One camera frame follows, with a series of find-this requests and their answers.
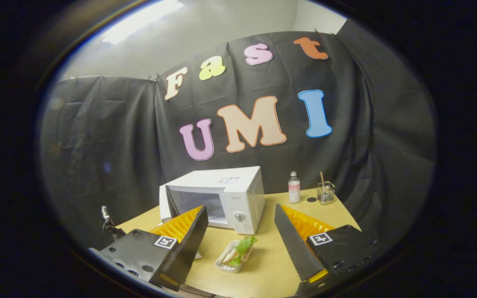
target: blue letter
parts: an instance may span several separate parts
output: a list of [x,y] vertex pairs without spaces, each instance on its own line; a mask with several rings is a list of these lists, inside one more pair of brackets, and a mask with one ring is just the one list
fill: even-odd
[[325,117],[322,101],[323,91],[301,91],[297,97],[305,102],[306,111],[308,113],[310,128],[307,130],[306,135],[311,138],[318,138],[330,134],[332,127],[327,124],[327,118]]

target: screw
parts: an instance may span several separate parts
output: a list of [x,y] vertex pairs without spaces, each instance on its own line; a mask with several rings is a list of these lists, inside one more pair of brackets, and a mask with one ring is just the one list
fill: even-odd
[[333,267],[333,268],[341,267],[341,266],[343,266],[343,263],[344,263],[343,261],[336,262],[336,263],[333,264],[332,267]]

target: peach letter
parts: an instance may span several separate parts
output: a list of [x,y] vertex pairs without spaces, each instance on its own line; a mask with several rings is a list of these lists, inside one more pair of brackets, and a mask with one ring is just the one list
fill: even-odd
[[183,76],[187,74],[187,68],[184,67],[177,72],[167,76],[167,94],[165,100],[169,100],[178,94],[176,86],[180,87],[183,83]]
[[187,153],[194,160],[208,160],[214,152],[209,125],[211,125],[211,119],[202,119],[196,124],[202,131],[202,136],[204,137],[205,149],[203,151],[196,149],[195,139],[193,137],[193,125],[189,124],[180,128],[180,134],[183,136]]
[[226,147],[228,152],[242,151],[246,148],[239,139],[239,132],[251,147],[257,145],[259,137],[259,128],[263,131],[261,144],[265,146],[276,145],[286,141],[286,134],[283,134],[275,104],[275,96],[264,96],[255,101],[251,119],[235,104],[220,108],[216,115],[224,119],[227,130],[229,145]]
[[311,58],[314,58],[314,59],[329,58],[329,55],[327,55],[327,53],[320,52],[318,51],[318,49],[316,49],[316,46],[319,46],[320,43],[315,40],[310,40],[308,37],[301,37],[297,40],[294,40],[294,43],[296,45],[301,45],[301,47],[303,48],[303,51],[305,51],[305,53]]
[[222,64],[222,57],[214,56],[202,63],[202,71],[200,72],[200,79],[205,81],[213,76],[221,75],[226,67]]

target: plastic bottle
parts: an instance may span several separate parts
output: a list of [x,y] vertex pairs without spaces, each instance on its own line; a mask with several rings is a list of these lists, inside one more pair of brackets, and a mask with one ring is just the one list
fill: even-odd
[[301,195],[301,182],[297,179],[297,173],[293,171],[290,173],[290,180],[288,181],[288,198],[292,204],[299,202]]

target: microwave sticker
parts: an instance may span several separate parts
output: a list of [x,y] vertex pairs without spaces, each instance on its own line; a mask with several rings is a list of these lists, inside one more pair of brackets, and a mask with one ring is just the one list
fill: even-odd
[[227,179],[225,183],[236,183],[239,179],[240,177],[231,177]]
[[155,246],[163,247],[166,249],[171,249],[174,244],[176,243],[176,238],[170,238],[166,236],[161,236],[157,241],[154,243]]
[[329,243],[332,239],[327,235],[327,233],[321,233],[310,236],[310,239],[314,243],[315,246],[324,245],[325,243]]

